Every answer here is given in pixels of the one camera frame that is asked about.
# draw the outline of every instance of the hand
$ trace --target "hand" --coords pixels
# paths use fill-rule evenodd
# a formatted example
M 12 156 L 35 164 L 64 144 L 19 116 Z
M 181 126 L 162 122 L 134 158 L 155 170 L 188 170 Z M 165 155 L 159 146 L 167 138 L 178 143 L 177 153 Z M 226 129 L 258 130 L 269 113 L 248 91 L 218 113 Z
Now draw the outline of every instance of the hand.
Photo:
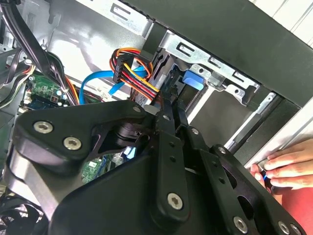
M 313 140 L 276 152 L 268 159 L 264 167 L 273 186 L 313 187 Z
M 260 173 L 259 167 L 257 165 L 252 165 L 250 168 L 250 173 L 253 175 L 253 177 L 265 188 L 264 179 Z M 282 204 L 282 195 L 273 195 L 273 197 Z

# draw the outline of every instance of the cooling fan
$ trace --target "cooling fan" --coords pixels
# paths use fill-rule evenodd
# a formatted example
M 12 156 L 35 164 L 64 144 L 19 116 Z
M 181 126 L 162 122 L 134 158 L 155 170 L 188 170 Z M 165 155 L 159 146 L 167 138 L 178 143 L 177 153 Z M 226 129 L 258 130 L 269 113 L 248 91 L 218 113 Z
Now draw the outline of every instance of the cooling fan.
M 17 196 L 0 199 L 0 235 L 44 235 L 48 220 L 40 208 Z

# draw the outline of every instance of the screw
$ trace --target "screw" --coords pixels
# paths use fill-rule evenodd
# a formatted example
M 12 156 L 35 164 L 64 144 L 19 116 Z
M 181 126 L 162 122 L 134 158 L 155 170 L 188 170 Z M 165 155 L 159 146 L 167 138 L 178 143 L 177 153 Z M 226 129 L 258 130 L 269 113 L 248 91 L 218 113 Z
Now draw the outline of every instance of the screw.
M 289 228 L 282 221 L 278 221 L 278 226 L 284 232 L 284 234 L 290 234 Z
M 297 235 L 302 235 L 300 230 L 294 224 L 290 224 L 291 228 L 295 231 Z
M 170 117 L 169 116 L 167 116 L 167 115 L 163 115 L 163 117 L 164 117 L 164 119 L 166 119 L 166 120 L 168 120 L 168 121 L 170 121 L 171 119 L 170 119 Z
M 223 154 L 225 154 L 225 153 L 226 153 L 225 149 L 224 149 L 224 148 L 222 148 L 222 147 L 219 147 L 219 151 L 220 151 L 221 153 L 223 153 Z
M 140 110 L 138 107 L 136 107 L 136 106 L 134 106 L 133 109 L 134 109 L 136 112 L 138 112 L 138 113 L 141 112 L 141 110 Z
M 192 132 L 193 132 L 194 134 L 196 134 L 196 135 L 198 135 L 198 134 L 199 134 L 199 131 L 198 131 L 197 129 L 192 128 L 191 130 L 192 130 Z
M 183 205 L 182 199 L 176 193 L 173 193 L 173 192 L 169 193 L 167 195 L 167 202 L 175 210 L 182 209 L 182 205 Z
M 29 66 L 33 65 L 33 62 L 30 59 L 26 59 L 24 63 Z
M 248 232 L 248 227 L 246 226 L 246 223 L 243 221 L 243 219 L 241 219 L 238 216 L 235 216 L 233 221 L 234 221 L 236 228 L 240 232 L 242 232 L 243 234 L 246 234 Z
M 46 121 L 37 121 L 34 124 L 35 131 L 42 133 L 42 134 L 48 134 L 51 131 L 53 131 L 53 126 Z
M 65 148 L 67 148 L 69 150 L 78 150 L 82 146 L 82 143 L 80 142 L 80 140 L 75 138 L 75 137 L 65 138 L 65 140 L 63 141 L 63 144 L 64 144 Z

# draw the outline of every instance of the red sleeve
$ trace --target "red sleeve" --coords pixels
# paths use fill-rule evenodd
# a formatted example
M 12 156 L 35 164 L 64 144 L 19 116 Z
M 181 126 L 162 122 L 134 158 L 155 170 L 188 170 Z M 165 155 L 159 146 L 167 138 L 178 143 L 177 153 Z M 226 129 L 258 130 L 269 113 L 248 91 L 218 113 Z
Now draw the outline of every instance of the red sleeve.
M 283 195 L 283 207 L 302 226 L 307 235 L 313 235 L 313 188 L 286 192 Z

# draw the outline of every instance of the connector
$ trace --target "connector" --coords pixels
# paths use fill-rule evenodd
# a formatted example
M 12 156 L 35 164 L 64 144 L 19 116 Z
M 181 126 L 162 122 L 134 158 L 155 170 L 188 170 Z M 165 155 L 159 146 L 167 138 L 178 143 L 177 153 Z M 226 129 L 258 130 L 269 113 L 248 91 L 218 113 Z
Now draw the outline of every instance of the connector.
M 134 56 L 129 55 L 129 54 L 121 55 L 117 58 L 115 72 L 114 72 L 114 76 L 113 76 L 113 82 L 115 82 L 115 83 L 121 82 L 121 80 L 119 78 L 120 78 L 120 75 L 122 72 L 123 64 L 126 63 L 129 67 L 132 67 L 133 61 L 134 61 Z

